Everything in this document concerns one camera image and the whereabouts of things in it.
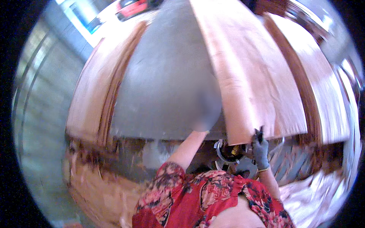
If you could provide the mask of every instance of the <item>plywood sheet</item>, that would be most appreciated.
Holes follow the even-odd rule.
[[[140,186],[95,163],[88,151],[69,154],[69,192],[98,227],[132,227]]]
[[[104,39],[86,62],[69,108],[66,133],[105,146],[119,84],[147,25],[140,22],[125,38]]]
[[[262,23],[236,0],[190,0],[218,78],[229,144],[307,132],[293,75]]]
[[[322,170],[303,181],[293,182],[280,187],[281,200],[298,228],[315,228],[333,218],[342,208],[354,184],[357,166],[361,154],[360,131],[357,105],[351,83],[344,71],[334,66],[334,72],[341,86],[341,94],[350,124],[350,138],[343,145],[342,168],[331,172],[334,165],[328,164],[327,154],[338,152],[333,145],[323,146],[320,150],[330,148],[324,159],[317,164]]]
[[[339,83],[314,38],[300,25],[266,14],[264,24],[282,50],[298,85],[306,112],[304,142],[319,144],[349,138],[349,124]]]

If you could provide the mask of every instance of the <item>floral pattern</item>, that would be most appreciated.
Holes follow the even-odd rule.
[[[196,197],[187,197],[187,199],[198,198],[199,200],[199,204],[196,204],[199,212],[186,215],[187,218],[195,219],[191,227],[207,228],[218,215],[211,206],[225,210],[237,205],[237,203],[234,204],[234,201],[230,201],[235,180],[237,178],[235,179],[234,175],[218,170],[193,177],[186,175],[179,165],[171,162],[165,163],[157,171],[156,177],[146,185],[146,190],[137,205],[137,214],[141,209],[149,209],[161,227],[181,227],[179,221],[173,220],[169,222],[168,226],[168,220],[174,203],[195,205],[191,201],[184,201],[184,196],[189,194]],[[263,184],[241,177],[236,184],[240,184],[240,189],[238,188],[236,192],[242,193],[247,198],[250,209],[259,216],[266,227],[295,227],[280,200],[272,199]]]

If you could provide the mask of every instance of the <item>gray glove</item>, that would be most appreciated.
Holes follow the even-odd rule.
[[[256,160],[258,170],[269,168],[268,150],[269,143],[265,139],[262,139],[260,144],[255,135],[252,137],[252,153]]]

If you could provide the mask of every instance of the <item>blurred object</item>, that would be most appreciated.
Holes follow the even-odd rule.
[[[218,86],[215,91],[212,88],[202,88],[198,91],[195,100],[200,110],[191,128],[198,132],[210,131],[222,113],[222,98]]]
[[[128,64],[116,100],[111,134],[184,140],[202,113],[197,100],[202,90],[220,97],[190,3],[164,1]],[[223,114],[221,117],[206,140],[226,137]]]
[[[108,5],[105,9],[103,9],[97,17],[101,22],[106,22],[108,20],[112,20],[115,16],[117,16],[118,12],[121,10],[120,2],[123,0],[116,0]]]
[[[87,226],[89,219],[65,191],[61,159],[66,148],[65,122],[72,93],[92,48],[77,34],[67,17],[61,11],[55,13],[51,5],[58,7],[56,2],[50,2],[28,33],[24,46],[19,46],[22,54],[17,57],[18,66],[11,82],[14,86],[12,139],[14,152],[19,155],[14,161],[21,168],[19,174],[26,181],[24,187],[28,188],[29,197],[34,200],[34,207],[40,209],[40,215],[43,213],[51,222],[75,218],[75,213],[79,213],[82,224]],[[59,28],[48,24],[51,19],[63,28],[67,27],[67,31],[59,33]],[[71,33],[72,38],[78,39],[74,44],[79,49],[66,42],[65,37],[70,38]],[[36,214],[31,210],[30,216]],[[43,226],[20,223],[8,227]]]
[[[90,34],[93,34],[102,24],[100,19],[96,16],[98,11],[91,2],[76,1],[70,5],[70,9]]]
[[[83,228],[80,216],[78,214],[76,214],[76,216],[76,219],[50,221],[50,223],[54,228]]]
[[[110,172],[88,151],[69,148],[67,153],[69,192],[85,214],[98,227],[131,228],[140,186]]]
[[[297,228],[315,228],[342,208],[358,173],[362,143],[357,104],[350,80],[333,66],[340,82],[350,138],[344,143],[316,146],[311,159],[313,176],[280,187],[281,200]]]
[[[264,12],[284,16],[289,0],[257,0],[255,13],[262,15]]]
[[[294,180],[296,180],[296,174],[298,173],[298,170],[300,169],[300,167],[303,166],[303,163],[306,160],[309,160],[310,155],[312,155],[311,151],[308,151],[306,148],[303,148],[299,151],[300,156],[297,156],[293,162],[295,163],[294,165],[291,165],[289,167],[286,166],[286,162],[287,162],[287,157],[291,156],[292,153],[294,152],[291,148],[291,146],[288,146],[288,144],[290,143],[284,143],[285,139],[282,138],[281,140],[270,140],[269,141],[269,152],[268,152],[268,160],[270,161],[270,165],[272,167],[272,171],[275,175],[276,180],[279,182],[281,179],[285,179],[283,180],[283,183],[290,183],[293,182]],[[220,150],[217,150],[218,146],[220,146],[220,144],[225,144],[225,146],[223,146],[220,150],[226,150],[224,152],[221,152]],[[232,151],[234,151],[234,153],[236,153],[235,149],[237,148],[238,145],[235,146],[228,146],[227,142],[223,142],[222,140],[219,140],[218,142],[215,143],[214,145],[216,148],[216,153],[219,155],[219,160],[215,161],[215,166],[216,168],[213,169],[218,169],[218,170],[222,170],[222,167],[224,164],[229,164],[230,168],[232,170],[228,170],[230,173],[236,173],[236,171],[245,171],[245,170],[250,170],[250,175],[249,178],[252,179],[257,179],[258,177],[258,173],[257,173],[257,166],[254,165],[252,163],[253,158],[253,154],[252,154],[252,147],[249,144],[242,144],[239,145],[238,149],[237,149],[237,155],[236,158],[240,158],[239,156],[243,153],[243,157],[239,159],[239,163],[237,163],[237,161],[235,159],[230,159],[229,156],[230,154],[225,155],[229,152],[230,148],[233,148]],[[283,176],[281,176],[281,171],[287,171],[287,173],[289,173],[289,177],[288,178],[284,178]],[[305,175],[306,177],[310,176],[309,171],[308,172],[303,172],[303,175]]]
[[[126,40],[101,40],[86,62],[69,108],[66,134],[99,147],[107,145],[118,88],[147,25],[140,22]]]
[[[117,143],[118,155],[115,158],[105,159],[105,162],[110,164],[111,171],[116,175],[121,175],[130,181],[135,183],[141,183],[144,181],[151,180],[156,175],[156,170],[154,168],[147,168],[146,165],[157,166],[154,162],[161,162],[166,156],[160,151],[153,150],[152,153],[145,159],[144,148],[147,147],[146,144],[150,143],[152,140],[146,139],[132,139],[123,138],[119,139]],[[163,147],[166,147],[167,151],[172,151],[174,146],[179,145],[178,143],[171,141],[163,141]],[[101,158],[106,158],[104,153],[100,154]]]
[[[289,142],[275,146],[269,152],[269,164],[278,185],[283,186],[312,175],[313,151],[314,146],[291,146]]]
[[[304,27],[313,36],[318,45],[332,36],[329,32],[332,23],[329,21],[330,18],[327,17],[326,23],[324,23],[317,15],[296,0],[288,0],[285,17]]]
[[[236,156],[238,154],[239,145],[234,146],[233,150],[231,151],[231,154],[233,156]]]
[[[350,80],[339,66],[334,66],[337,79],[342,86],[343,99],[345,102],[347,118],[350,126],[350,138],[343,147],[343,170],[346,177],[348,190],[355,182],[357,167],[361,156],[362,144],[360,141],[360,125],[358,115],[358,103]]]
[[[355,67],[354,62],[352,61],[351,57],[347,57],[342,61],[341,68],[344,70],[344,72],[349,77],[349,80],[350,80],[350,83],[351,83],[351,86],[353,87],[353,89],[357,89],[358,92],[360,92],[363,89],[364,81],[360,77],[358,71],[356,70],[356,67]]]
[[[360,136],[365,140],[365,90],[361,91],[359,99],[359,125]]]
[[[311,159],[310,174],[323,170],[325,174],[341,169],[343,142],[316,146]]]
[[[129,31],[133,30],[138,22],[146,21],[149,25],[158,14],[159,10],[150,10],[148,12],[141,13],[135,17],[132,17],[124,22],[120,22],[116,15],[103,13],[103,20],[105,23],[98,28],[92,35],[95,39],[111,38],[111,39],[124,39],[129,35]]]
[[[341,171],[319,171],[280,187],[284,209],[297,228],[316,228],[336,215],[348,195]]]
[[[114,14],[123,22],[150,9],[157,8],[162,2],[163,0],[117,0],[112,5],[115,7]]]
[[[289,19],[267,13],[264,20],[300,91],[308,126],[308,134],[300,136],[301,143],[347,140],[350,130],[340,86],[313,37]]]
[[[263,126],[260,127],[260,130],[255,129],[255,132],[251,142],[252,164],[257,164],[257,169],[260,171],[269,167],[269,142],[264,139]]]
[[[127,18],[142,13],[148,9],[147,0],[120,0],[117,4],[116,15],[119,20],[124,21]]]
[[[169,141],[153,140],[143,147],[142,161],[148,169],[158,169],[175,152],[179,145],[171,145]]]
[[[220,86],[229,145],[250,143],[262,125],[267,139],[307,133],[290,68],[255,15],[235,0],[190,3]]]

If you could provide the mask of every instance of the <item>wall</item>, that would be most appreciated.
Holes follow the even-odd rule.
[[[47,23],[56,23],[57,16],[59,27]],[[57,11],[46,9],[23,48],[14,86],[14,140],[28,187],[46,218],[81,220],[84,227],[93,227],[62,181],[65,122],[74,87],[88,57],[86,45],[77,49],[72,43],[79,40],[70,37],[69,34],[77,34],[68,32],[67,28],[73,28],[64,18]]]

